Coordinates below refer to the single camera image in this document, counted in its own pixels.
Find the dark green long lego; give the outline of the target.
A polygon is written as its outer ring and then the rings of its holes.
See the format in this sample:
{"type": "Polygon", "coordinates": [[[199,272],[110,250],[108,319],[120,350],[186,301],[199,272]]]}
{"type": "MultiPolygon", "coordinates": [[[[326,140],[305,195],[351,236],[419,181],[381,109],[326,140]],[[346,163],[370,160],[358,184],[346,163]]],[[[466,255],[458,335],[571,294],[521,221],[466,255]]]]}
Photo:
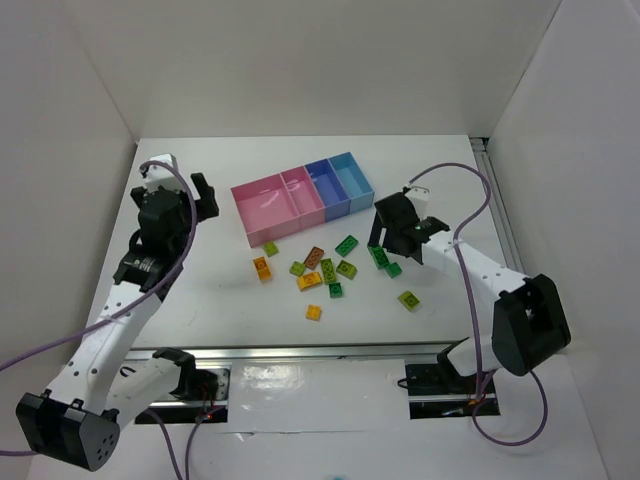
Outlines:
{"type": "Polygon", "coordinates": [[[381,246],[369,246],[368,250],[377,269],[385,269],[389,265],[389,259],[381,246]]]}

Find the dark green small lego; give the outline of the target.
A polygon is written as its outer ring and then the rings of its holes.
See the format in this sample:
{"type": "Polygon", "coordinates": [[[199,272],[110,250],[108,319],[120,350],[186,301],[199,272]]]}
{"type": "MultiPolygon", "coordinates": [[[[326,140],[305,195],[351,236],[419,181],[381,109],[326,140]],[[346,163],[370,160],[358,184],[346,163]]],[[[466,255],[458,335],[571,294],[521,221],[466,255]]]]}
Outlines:
{"type": "Polygon", "coordinates": [[[402,273],[401,267],[396,262],[388,264],[385,270],[391,278],[395,278],[402,273]]]}

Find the dark green lego brick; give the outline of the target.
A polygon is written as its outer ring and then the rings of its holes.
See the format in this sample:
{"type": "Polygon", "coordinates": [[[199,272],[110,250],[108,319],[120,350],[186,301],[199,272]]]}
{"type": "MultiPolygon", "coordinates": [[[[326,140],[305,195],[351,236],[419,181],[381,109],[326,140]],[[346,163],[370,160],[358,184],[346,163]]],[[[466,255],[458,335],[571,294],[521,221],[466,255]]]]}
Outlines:
{"type": "Polygon", "coordinates": [[[341,257],[346,257],[358,245],[358,240],[353,235],[347,235],[336,247],[335,252],[341,257]]]}

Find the lime sloped lego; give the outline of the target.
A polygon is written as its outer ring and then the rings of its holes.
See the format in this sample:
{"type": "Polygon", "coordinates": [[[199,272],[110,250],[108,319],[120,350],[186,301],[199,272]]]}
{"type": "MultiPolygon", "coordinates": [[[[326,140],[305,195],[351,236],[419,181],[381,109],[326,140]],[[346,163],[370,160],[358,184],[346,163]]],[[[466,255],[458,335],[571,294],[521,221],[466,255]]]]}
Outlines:
{"type": "Polygon", "coordinates": [[[336,267],[336,273],[344,276],[349,280],[353,280],[357,274],[357,268],[355,265],[345,260],[341,260],[336,267]]]}

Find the lime long lego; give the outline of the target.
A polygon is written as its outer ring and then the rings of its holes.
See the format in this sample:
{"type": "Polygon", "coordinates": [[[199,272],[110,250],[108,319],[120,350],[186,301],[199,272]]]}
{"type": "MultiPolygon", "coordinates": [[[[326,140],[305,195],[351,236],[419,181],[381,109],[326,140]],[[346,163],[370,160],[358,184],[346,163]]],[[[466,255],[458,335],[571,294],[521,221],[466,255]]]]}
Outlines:
{"type": "Polygon", "coordinates": [[[322,259],[320,261],[320,268],[321,268],[324,283],[326,285],[334,284],[337,282],[334,264],[330,258],[322,259]]]}

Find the brown lego brick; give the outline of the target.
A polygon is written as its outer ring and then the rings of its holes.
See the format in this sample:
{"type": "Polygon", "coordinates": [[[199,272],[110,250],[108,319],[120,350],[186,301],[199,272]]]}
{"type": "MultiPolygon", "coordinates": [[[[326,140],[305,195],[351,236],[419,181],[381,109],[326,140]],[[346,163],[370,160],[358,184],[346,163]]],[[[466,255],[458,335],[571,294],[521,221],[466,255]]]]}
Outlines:
{"type": "Polygon", "coordinates": [[[310,270],[315,270],[323,256],[324,250],[314,246],[305,258],[303,264],[310,270]]]}

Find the orange sloped lego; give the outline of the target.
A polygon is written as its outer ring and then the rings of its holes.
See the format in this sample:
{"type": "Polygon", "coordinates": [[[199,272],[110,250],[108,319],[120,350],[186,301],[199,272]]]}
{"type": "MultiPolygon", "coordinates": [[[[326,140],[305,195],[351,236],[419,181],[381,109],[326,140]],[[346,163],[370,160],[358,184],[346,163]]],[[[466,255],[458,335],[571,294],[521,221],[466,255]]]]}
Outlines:
{"type": "Polygon", "coordinates": [[[314,288],[323,283],[323,279],[318,272],[311,272],[308,274],[301,275],[297,278],[297,285],[300,291],[305,291],[310,288],[314,288]]]}

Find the lime small lego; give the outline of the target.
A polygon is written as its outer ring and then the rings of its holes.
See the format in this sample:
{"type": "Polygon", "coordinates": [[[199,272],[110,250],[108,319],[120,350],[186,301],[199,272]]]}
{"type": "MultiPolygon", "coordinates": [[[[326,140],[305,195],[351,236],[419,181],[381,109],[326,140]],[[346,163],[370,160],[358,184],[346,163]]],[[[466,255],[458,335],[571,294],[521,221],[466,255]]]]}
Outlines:
{"type": "Polygon", "coordinates": [[[306,266],[303,263],[294,261],[289,268],[289,272],[296,277],[300,277],[304,274],[305,269],[306,266]]]}

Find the orange square lego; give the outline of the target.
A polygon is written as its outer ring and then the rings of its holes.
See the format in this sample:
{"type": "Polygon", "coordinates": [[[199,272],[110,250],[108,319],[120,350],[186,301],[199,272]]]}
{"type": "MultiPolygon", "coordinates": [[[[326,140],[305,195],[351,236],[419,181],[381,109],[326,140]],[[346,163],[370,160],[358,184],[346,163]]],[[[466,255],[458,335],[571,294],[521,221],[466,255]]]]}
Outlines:
{"type": "Polygon", "coordinates": [[[312,321],[319,321],[322,315],[322,308],[318,305],[309,305],[306,309],[305,318],[312,321]]]}

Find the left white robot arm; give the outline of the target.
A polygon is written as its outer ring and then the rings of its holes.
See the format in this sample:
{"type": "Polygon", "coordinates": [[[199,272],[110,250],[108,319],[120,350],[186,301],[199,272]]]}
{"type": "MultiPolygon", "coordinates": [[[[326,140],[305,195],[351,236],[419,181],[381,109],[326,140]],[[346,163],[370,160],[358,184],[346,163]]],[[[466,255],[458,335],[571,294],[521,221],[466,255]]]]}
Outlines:
{"type": "Polygon", "coordinates": [[[215,218],[215,191],[201,173],[184,178],[171,154],[140,167],[131,192],[138,228],[113,275],[97,319],[75,334],[79,346],[40,393],[26,393],[16,416],[32,453],[97,471],[113,455],[122,430],[165,395],[212,405],[215,374],[193,355],[156,350],[127,375],[120,373],[143,327],[159,311],[181,274],[199,223],[215,218]]]}

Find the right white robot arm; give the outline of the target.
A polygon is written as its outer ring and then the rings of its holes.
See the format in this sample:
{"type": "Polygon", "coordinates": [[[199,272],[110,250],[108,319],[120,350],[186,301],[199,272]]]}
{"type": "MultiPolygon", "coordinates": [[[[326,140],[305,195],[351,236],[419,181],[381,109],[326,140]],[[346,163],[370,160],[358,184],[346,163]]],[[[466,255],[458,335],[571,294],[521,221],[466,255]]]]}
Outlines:
{"type": "Polygon", "coordinates": [[[491,311],[491,331],[457,341],[437,355],[440,381],[500,368],[522,377],[571,342],[556,284],[546,275],[528,277],[482,254],[454,236],[441,220],[418,216],[409,190],[375,203],[369,246],[411,258],[471,288],[472,300],[491,311]]]}

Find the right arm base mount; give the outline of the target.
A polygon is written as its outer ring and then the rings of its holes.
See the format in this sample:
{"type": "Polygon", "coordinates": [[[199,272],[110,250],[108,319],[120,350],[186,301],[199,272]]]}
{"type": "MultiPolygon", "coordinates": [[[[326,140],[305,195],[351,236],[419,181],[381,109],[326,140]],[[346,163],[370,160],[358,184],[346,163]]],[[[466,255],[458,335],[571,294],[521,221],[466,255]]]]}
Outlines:
{"type": "Polygon", "coordinates": [[[471,417],[477,406],[476,377],[448,377],[435,363],[406,364],[396,385],[408,395],[411,420],[471,417]]]}

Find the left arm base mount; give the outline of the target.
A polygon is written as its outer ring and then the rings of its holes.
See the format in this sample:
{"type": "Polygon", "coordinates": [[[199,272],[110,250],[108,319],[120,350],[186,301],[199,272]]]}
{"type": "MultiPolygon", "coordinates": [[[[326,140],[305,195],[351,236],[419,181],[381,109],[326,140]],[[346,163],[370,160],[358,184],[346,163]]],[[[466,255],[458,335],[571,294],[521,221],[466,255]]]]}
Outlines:
{"type": "Polygon", "coordinates": [[[200,420],[205,424],[227,423],[231,369],[214,366],[206,371],[204,379],[185,399],[167,394],[148,409],[168,425],[194,425],[200,420]]]}

